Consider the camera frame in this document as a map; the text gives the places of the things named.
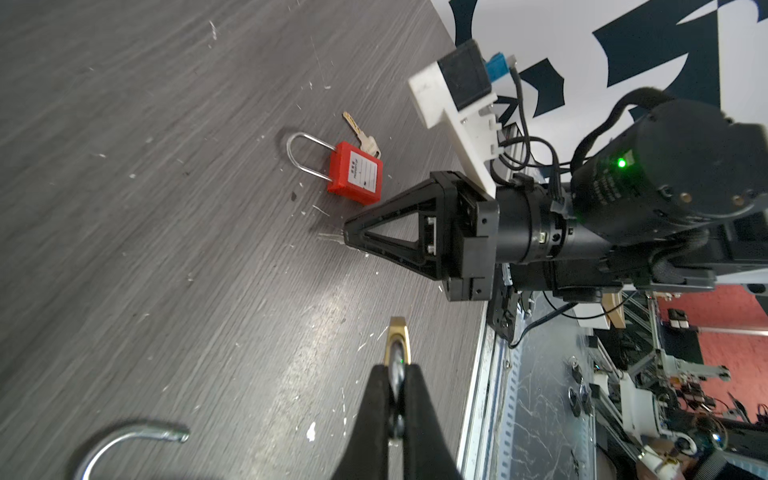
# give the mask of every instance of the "white plastic bracket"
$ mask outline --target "white plastic bracket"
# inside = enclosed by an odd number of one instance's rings
[[[462,162],[465,175],[496,198],[496,183],[485,168],[485,162],[502,152],[497,134],[502,125],[493,113],[480,113],[496,101],[496,94],[487,94],[461,111],[456,110],[437,62],[409,78],[408,86],[424,126],[432,128],[439,123],[448,124],[451,143]]]

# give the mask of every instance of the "padlock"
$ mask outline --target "padlock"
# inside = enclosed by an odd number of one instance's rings
[[[296,161],[290,146],[297,137],[308,138],[316,144],[323,145],[328,150],[331,150],[329,176],[304,167]],[[286,152],[291,163],[297,168],[315,177],[327,180],[329,182],[328,191],[332,194],[347,197],[363,205],[374,204],[382,198],[384,164],[378,158],[368,155],[366,152],[353,147],[345,141],[334,147],[317,137],[300,131],[288,137]]]

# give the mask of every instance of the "black and white wall pattern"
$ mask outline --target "black and white wall pattern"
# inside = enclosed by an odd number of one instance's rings
[[[643,87],[719,106],[768,124],[768,0],[432,0],[455,43],[474,38],[485,58],[515,55],[531,134],[567,161],[616,101]],[[509,76],[496,105],[518,120]],[[592,150],[632,124],[629,110]],[[545,147],[534,155],[549,162]]]

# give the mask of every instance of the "gold key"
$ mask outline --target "gold key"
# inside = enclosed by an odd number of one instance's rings
[[[346,120],[346,123],[349,124],[349,127],[355,132],[358,140],[360,140],[360,150],[376,158],[381,157],[382,152],[379,150],[379,145],[376,144],[376,139],[370,135],[366,135],[365,132],[360,130],[360,127],[357,126],[357,123],[352,119],[352,115],[350,115],[348,111],[345,111],[342,116],[344,117],[344,120]]]

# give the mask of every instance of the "red wall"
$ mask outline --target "red wall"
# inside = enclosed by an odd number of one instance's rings
[[[742,286],[722,285],[712,293],[688,293],[668,302],[660,300],[659,307],[664,319],[668,308],[685,310],[688,321],[695,326],[768,329],[768,316]],[[728,396],[731,392],[754,422],[757,404],[768,404],[768,337],[700,333],[699,344],[704,363],[725,365],[732,377],[730,382],[702,382],[704,392],[732,406]],[[718,402],[717,411],[721,409],[725,407]]]

